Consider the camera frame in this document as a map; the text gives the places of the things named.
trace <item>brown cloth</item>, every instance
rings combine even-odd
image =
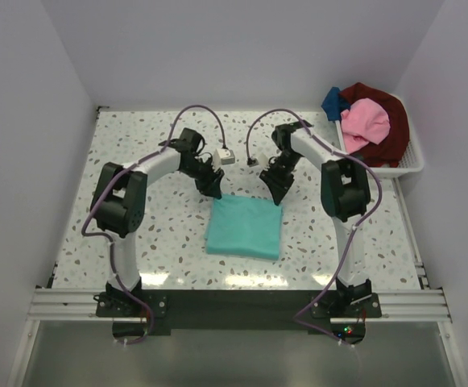
[[[364,157],[364,162],[371,167],[380,167],[384,164],[398,167],[398,163],[409,144],[408,116],[402,102],[388,93],[372,89],[360,82],[344,89],[339,95],[350,104],[362,98],[369,98],[381,105],[387,112],[391,127],[389,135],[382,143],[378,145],[369,143],[357,153],[361,154]]]

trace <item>folded cloth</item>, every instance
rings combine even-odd
[[[281,224],[282,207],[272,201],[223,195],[213,202],[205,250],[278,260]]]
[[[384,164],[397,167],[409,144],[409,122],[402,102],[388,93],[372,89],[360,82],[344,89],[340,95],[349,103],[369,98],[386,111],[390,124],[389,135],[382,143],[368,144],[358,153],[371,167],[380,167]]]
[[[380,144],[389,134],[389,117],[377,102],[359,99],[350,110],[341,113],[345,148],[353,153],[369,143]]]
[[[341,112],[350,109],[350,104],[339,96],[340,91],[338,87],[331,88],[321,104],[329,121],[341,121]]]

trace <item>teal cloth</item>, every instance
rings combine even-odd
[[[209,254],[278,260],[282,207],[272,201],[223,195],[214,199],[205,249]]]

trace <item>tabletop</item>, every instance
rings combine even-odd
[[[53,288],[104,288],[109,272],[103,238],[83,238],[80,230],[104,163],[137,160],[168,136],[175,111],[102,111],[89,150],[68,230],[60,248]],[[224,194],[271,198],[258,178],[261,167],[246,166],[245,138],[258,111],[221,111],[228,148],[236,164],[224,167]],[[338,146],[336,127],[322,111],[297,112],[313,130]],[[251,135],[255,156],[276,155],[272,128],[295,121],[285,113],[267,116]],[[222,145],[217,122],[206,111],[189,111],[178,122],[201,133],[205,152]],[[147,214],[137,231],[137,262],[143,287],[159,289],[320,289],[338,265],[331,218],[320,201],[320,172],[307,160],[296,166],[295,182],[282,201],[283,223],[277,261],[205,253],[204,233],[212,199],[200,195],[194,181],[181,173],[161,178],[147,190]],[[364,253],[374,289],[419,289],[414,253],[391,180],[382,180],[382,205],[364,228]],[[376,185],[370,179],[371,204]],[[90,230],[96,229],[95,222]]]

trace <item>white basket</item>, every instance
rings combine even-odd
[[[392,94],[393,97],[396,97],[401,102],[402,100],[397,97],[396,95]],[[420,143],[418,142],[418,137],[416,136],[416,130],[414,125],[409,118],[409,114],[407,109],[405,109],[406,114],[408,115],[409,121],[409,144],[407,149],[405,150],[404,155],[402,156],[402,160],[399,162],[398,167],[396,168],[389,168],[389,167],[381,167],[381,168],[372,168],[373,171],[377,174],[380,178],[393,178],[393,177],[400,177],[405,175],[406,173],[413,173],[419,172],[424,167],[424,158],[421,155],[420,150]],[[345,142],[343,141],[343,135],[341,132],[341,123],[336,121],[336,128],[338,129],[338,137],[339,137],[339,144],[343,151],[345,151]]]

